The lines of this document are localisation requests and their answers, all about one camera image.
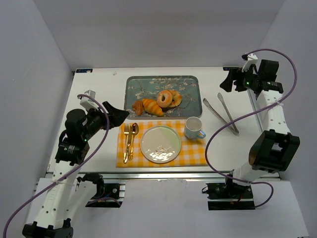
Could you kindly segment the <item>glazed ring donut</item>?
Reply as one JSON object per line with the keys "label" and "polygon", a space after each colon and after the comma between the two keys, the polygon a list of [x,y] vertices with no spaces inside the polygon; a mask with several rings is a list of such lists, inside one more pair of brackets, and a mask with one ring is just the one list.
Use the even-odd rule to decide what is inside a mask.
{"label": "glazed ring donut", "polygon": [[169,107],[171,102],[172,102],[172,95],[168,90],[163,90],[158,94],[157,104],[161,108]]}

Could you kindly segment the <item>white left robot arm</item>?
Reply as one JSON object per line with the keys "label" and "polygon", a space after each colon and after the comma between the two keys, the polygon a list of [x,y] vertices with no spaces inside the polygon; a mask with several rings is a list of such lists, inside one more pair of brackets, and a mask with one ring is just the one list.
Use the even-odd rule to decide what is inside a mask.
{"label": "white left robot arm", "polygon": [[101,198],[105,193],[102,175],[87,173],[79,177],[78,173],[90,149],[88,141],[100,130],[121,126],[129,112],[116,109],[108,102],[87,102],[81,106],[82,109],[73,109],[66,115],[52,183],[35,220],[23,228],[26,238],[72,237],[75,217],[92,198]]}

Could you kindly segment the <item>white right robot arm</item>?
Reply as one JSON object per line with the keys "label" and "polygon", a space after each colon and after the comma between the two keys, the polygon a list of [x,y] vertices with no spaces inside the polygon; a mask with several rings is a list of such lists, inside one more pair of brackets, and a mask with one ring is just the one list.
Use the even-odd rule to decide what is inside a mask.
{"label": "white right robot arm", "polygon": [[256,67],[255,56],[246,59],[243,67],[229,70],[228,76],[220,84],[226,92],[251,90],[261,108],[263,132],[250,149],[248,161],[232,170],[226,179],[224,189],[232,194],[242,192],[250,183],[266,174],[285,171],[293,159],[300,139],[291,134],[280,100],[283,97],[282,84],[276,82],[279,63],[272,60],[261,61]]}

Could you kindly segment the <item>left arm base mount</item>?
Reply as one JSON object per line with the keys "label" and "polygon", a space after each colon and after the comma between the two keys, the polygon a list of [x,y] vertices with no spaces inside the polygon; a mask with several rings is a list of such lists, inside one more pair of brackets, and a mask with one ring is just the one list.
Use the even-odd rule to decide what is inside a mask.
{"label": "left arm base mount", "polygon": [[81,182],[91,182],[93,184],[93,191],[96,194],[88,201],[86,207],[94,208],[119,208],[122,205],[123,196],[120,195],[124,190],[121,189],[123,184],[119,183],[105,183],[102,175],[97,173],[87,173],[83,177],[77,178],[77,188]]}

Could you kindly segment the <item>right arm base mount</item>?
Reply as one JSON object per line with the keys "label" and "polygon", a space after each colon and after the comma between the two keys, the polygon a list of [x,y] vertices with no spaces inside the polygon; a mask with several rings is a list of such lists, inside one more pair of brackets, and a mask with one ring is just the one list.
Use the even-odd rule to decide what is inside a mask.
{"label": "right arm base mount", "polygon": [[225,183],[207,183],[202,194],[207,195],[210,211],[255,210],[250,186],[233,186],[229,190]]}

